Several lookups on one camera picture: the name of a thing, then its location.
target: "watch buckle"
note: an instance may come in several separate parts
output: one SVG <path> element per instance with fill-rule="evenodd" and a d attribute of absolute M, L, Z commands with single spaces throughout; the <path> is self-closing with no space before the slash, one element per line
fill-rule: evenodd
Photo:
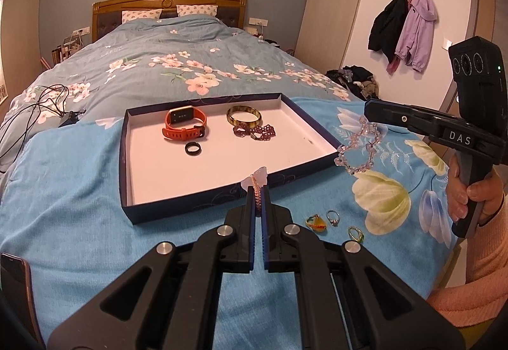
<path fill-rule="evenodd" d="M 202 138 L 205 136 L 205 127 L 203 125 L 194 125 L 196 129 L 199 129 L 199 135 L 198 138 Z"/>

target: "wooden headboard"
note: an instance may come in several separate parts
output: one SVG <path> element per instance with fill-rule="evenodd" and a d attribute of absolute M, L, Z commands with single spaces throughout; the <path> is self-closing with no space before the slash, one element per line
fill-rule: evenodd
<path fill-rule="evenodd" d="M 93 4 L 92 41 L 122 23 L 124 10 L 162 9 L 161 18 L 177 17 L 177 5 L 216 5 L 217 18 L 230 27 L 243 29 L 247 0 L 106 0 Z"/>

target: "black ring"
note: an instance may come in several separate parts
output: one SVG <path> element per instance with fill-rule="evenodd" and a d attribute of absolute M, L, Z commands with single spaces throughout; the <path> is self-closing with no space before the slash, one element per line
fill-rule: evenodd
<path fill-rule="evenodd" d="M 196 147 L 197 149 L 195 151 L 189 151 L 189 148 L 192 148 L 192 147 Z M 197 143 L 197 142 L 189 142 L 185 146 L 185 153 L 187 155 L 191 155 L 191 156 L 199 155 L 199 154 L 201 154 L 201 145 L 199 145 L 199 143 Z"/>

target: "smartphone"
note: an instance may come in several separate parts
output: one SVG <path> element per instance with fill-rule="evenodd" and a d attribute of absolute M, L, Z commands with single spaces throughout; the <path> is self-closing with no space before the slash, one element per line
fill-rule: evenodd
<path fill-rule="evenodd" d="M 45 348 L 35 314 L 29 264 L 14 255 L 0 254 L 0 283 L 11 310 L 28 333 Z"/>

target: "bedspread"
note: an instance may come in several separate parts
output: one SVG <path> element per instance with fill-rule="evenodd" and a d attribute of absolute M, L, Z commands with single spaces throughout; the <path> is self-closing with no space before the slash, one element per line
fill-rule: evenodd
<path fill-rule="evenodd" d="M 343 143 L 360 128 L 363 102 L 293 101 Z M 30 263 L 45 340 L 154 245 L 195 241 L 243 203 L 133 226 L 118 192 L 122 122 L 110 117 L 38 133 L 9 176 L 0 204 L 0 250 Z M 310 215 L 338 211 L 339 226 L 329 226 L 320 238 L 342 243 L 348 226 L 361 228 L 365 247 L 427 297 L 456 241 L 446 214 L 446 166 L 406 129 L 378 129 L 383 139 L 371 171 L 350 176 L 334 166 L 271 189 L 271 199 L 300 225 Z M 347 156 L 358 165 L 366 154 Z M 254 271 L 224 275 L 213 348 L 300 349 L 294 277 L 264 271 L 256 224 Z"/>
<path fill-rule="evenodd" d="M 299 60 L 212 16 L 136 19 L 120 25 L 94 44 L 41 74 L 12 100 L 5 123 L 34 104 L 45 87 L 62 84 L 66 93 L 51 92 L 36 110 L 29 138 L 57 127 L 60 111 L 83 111 L 83 121 L 120 117 L 132 107 L 201 96 L 283 92 L 336 100 L 356 100 L 326 76 Z M 12 122 L 0 144 L 0 171 L 8 168 L 21 146 L 30 110 Z"/>

